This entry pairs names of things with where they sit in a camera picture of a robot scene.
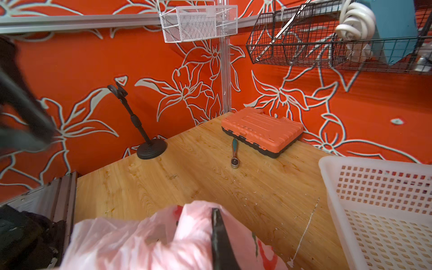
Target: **black toolbox base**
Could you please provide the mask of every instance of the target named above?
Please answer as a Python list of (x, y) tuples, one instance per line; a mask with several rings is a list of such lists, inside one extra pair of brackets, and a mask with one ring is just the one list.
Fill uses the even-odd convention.
[(291, 146), (295, 141), (297, 141), (298, 139), (300, 139), (300, 137), (302, 136), (302, 135), (300, 134), (297, 138), (295, 138), (292, 142), (290, 142), (290, 143), (289, 143), (287, 146), (285, 146), (282, 150), (280, 150), (280, 151), (277, 152), (277, 153), (273, 153), (273, 152), (271, 152), (271, 151), (269, 151), (269, 150), (264, 150), (264, 149), (260, 148), (260, 145), (257, 144), (257, 143), (250, 143), (250, 142), (248, 142), (248, 141), (246, 140), (246, 138), (243, 137), (243, 136), (237, 136), (237, 135), (234, 135), (234, 133), (233, 133), (231, 130), (226, 130), (226, 129), (223, 128), (223, 127), (222, 127), (222, 130), (223, 130), (226, 134), (228, 134), (228, 135), (230, 135), (230, 136), (233, 136), (234, 138), (236, 138), (236, 139), (238, 139), (239, 141), (241, 141), (241, 142), (243, 142), (243, 143), (249, 145), (250, 147), (254, 148), (255, 150), (258, 150), (261, 154), (266, 155), (266, 156), (269, 156), (269, 157), (271, 157), (271, 158), (273, 158), (273, 159), (277, 158), (277, 157), (278, 157), (278, 156), (279, 156), (283, 151), (285, 151), (288, 147), (290, 147), (290, 146)]

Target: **vertical metal pole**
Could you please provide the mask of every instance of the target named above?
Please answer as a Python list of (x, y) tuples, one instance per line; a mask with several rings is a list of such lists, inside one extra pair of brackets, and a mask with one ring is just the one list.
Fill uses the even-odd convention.
[[(218, 5), (229, 5), (229, 0), (217, 0)], [(229, 36), (220, 38), (223, 113), (231, 111), (231, 56)]]

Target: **round black base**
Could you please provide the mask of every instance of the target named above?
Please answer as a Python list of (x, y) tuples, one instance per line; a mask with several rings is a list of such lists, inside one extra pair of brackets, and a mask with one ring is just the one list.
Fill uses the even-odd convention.
[(152, 145), (149, 146), (147, 143), (143, 143), (138, 147), (137, 156), (140, 159), (153, 159), (166, 150), (166, 142), (162, 139), (153, 139)]

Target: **black object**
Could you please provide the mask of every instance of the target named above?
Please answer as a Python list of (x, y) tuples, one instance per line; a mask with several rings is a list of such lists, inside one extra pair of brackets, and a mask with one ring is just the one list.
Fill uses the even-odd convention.
[(271, 151), (269, 151), (269, 150), (264, 150), (264, 149), (262, 149), (262, 148), (260, 147), (260, 145), (257, 144), (257, 143), (250, 143), (250, 142), (248, 142), (248, 141), (246, 140), (246, 138), (243, 137), (243, 136), (241, 136), (241, 135), (240, 135), (240, 136), (235, 135), (231, 130), (226, 130), (225, 128), (222, 128), (222, 130), (223, 130), (226, 134), (228, 134), (228, 135), (230, 135), (230, 136), (233, 136), (234, 138), (238, 139), (238, 140), (241, 141), (242, 143), (245, 143), (245, 144), (249, 145), (250, 147), (252, 147), (252, 148), (255, 149), (255, 150), (258, 150), (258, 152), (260, 152), (261, 154), (266, 155), (266, 156), (269, 156), (269, 157), (271, 157), (271, 158), (273, 158), (273, 159), (275, 159), (275, 158), (277, 158), (278, 156), (280, 156), (280, 154), (281, 154), (283, 151), (285, 151), (288, 147), (290, 147), (293, 143), (295, 143), (295, 142), (296, 142), (298, 139), (300, 139), (300, 137), (302, 136), (302, 135), (300, 134), (300, 135), (299, 135), (297, 138), (295, 138), (292, 142), (288, 143), (288, 145), (285, 146), (282, 150), (280, 150), (280, 151), (277, 152), (277, 153), (273, 153), (273, 152), (271, 152)]
[[(423, 1), (416, 3), (416, 22), (419, 36), (406, 38), (382, 38), (372, 40), (344, 41), (339, 38), (334, 29), (339, 25), (340, 9), (343, 0), (328, 0), (309, 2), (294, 18), (291, 25), (273, 44), (269, 43), (279, 33), (289, 19), (299, 11), (298, 7), (262, 13), (255, 23), (246, 48), (253, 64), (270, 64), (295, 67), (321, 67), (337, 70), (360, 70), (371, 72), (390, 72), (432, 75), (432, 70), (415, 71), (418, 60), (418, 50), (422, 44), (432, 42), (432, 3)], [(394, 48), (395, 43), (406, 44), (403, 48)], [(393, 65), (387, 65), (384, 55), (375, 55), (371, 60), (357, 63), (347, 60), (347, 45), (363, 48), (366, 44), (389, 44), (386, 49), (387, 57), (401, 55), (409, 45), (415, 43), (412, 54), (404, 57)]]
[(212, 225), (213, 270), (240, 270), (218, 208), (212, 209)]
[(0, 124), (0, 149), (42, 150), (49, 146), (55, 127), (25, 84), (15, 57), (15, 45), (0, 38), (0, 108), (6, 103), (12, 105), (29, 131)]
[(167, 144), (162, 139), (152, 139), (150, 140), (149, 136), (147, 136), (147, 133), (144, 131), (141, 121), (136, 116), (132, 110), (129, 107), (129, 104), (127, 103), (126, 96), (127, 92), (126, 90), (116, 82), (116, 85), (118, 87), (115, 88), (114, 85), (108, 85), (108, 89), (113, 93), (123, 104), (123, 106), (126, 108), (127, 112), (130, 115), (130, 120), (132, 121), (133, 125), (140, 131), (141, 135), (143, 136), (145, 143), (141, 144), (137, 149), (137, 156), (140, 159), (153, 159), (159, 155), (161, 155), (163, 152), (165, 152)]
[(48, 218), (8, 205), (0, 207), (0, 269), (35, 270), (62, 259), (65, 221)]

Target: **black wire basket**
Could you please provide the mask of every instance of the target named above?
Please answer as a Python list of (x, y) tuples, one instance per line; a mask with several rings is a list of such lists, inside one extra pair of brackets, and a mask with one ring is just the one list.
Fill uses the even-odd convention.
[(342, 3), (311, 2), (259, 15), (246, 44), (252, 63), (432, 75), (432, 46), (425, 46), (432, 42), (432, 4), (416, 6), (418, 36), (344, 41), (335, 34)]

